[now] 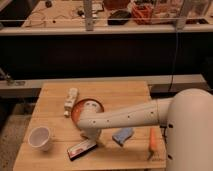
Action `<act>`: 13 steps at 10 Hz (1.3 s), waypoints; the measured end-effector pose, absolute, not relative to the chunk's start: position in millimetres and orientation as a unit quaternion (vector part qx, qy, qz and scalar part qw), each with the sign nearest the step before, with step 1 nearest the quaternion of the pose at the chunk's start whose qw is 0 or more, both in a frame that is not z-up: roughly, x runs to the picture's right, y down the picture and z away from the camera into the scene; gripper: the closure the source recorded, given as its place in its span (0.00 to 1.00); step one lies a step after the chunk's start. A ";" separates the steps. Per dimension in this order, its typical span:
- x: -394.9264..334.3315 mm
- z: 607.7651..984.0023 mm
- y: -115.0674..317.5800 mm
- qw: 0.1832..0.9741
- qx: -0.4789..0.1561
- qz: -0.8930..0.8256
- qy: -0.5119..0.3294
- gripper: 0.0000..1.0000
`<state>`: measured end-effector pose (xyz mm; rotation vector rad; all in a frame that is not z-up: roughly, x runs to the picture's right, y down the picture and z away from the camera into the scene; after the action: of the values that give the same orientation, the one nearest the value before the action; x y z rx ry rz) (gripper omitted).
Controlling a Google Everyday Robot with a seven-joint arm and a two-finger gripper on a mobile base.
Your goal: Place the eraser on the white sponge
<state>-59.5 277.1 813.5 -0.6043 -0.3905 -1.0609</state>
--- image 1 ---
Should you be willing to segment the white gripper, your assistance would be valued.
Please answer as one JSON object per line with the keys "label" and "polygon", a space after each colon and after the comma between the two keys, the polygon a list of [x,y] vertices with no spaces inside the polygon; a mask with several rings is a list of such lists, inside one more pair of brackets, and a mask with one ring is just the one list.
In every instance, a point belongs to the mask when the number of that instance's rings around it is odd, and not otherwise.
{"label": "white gripper", "polygon": [[82,136],[87,137],[90,140],[98,140],[101,134],[100,129],[89,128],[81,131]]}

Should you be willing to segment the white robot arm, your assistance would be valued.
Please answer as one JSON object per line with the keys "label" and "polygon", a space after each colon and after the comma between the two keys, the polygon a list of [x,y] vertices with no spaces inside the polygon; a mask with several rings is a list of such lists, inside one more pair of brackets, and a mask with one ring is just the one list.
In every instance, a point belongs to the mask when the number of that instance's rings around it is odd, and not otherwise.
{"label": "white robot arm", "polygon": [[166,125],[166,171],[213,171],[213,95],[205,90],[185,89],[172,98],[103,113],[82,112],[77,125],[90,139],[102,129]]}

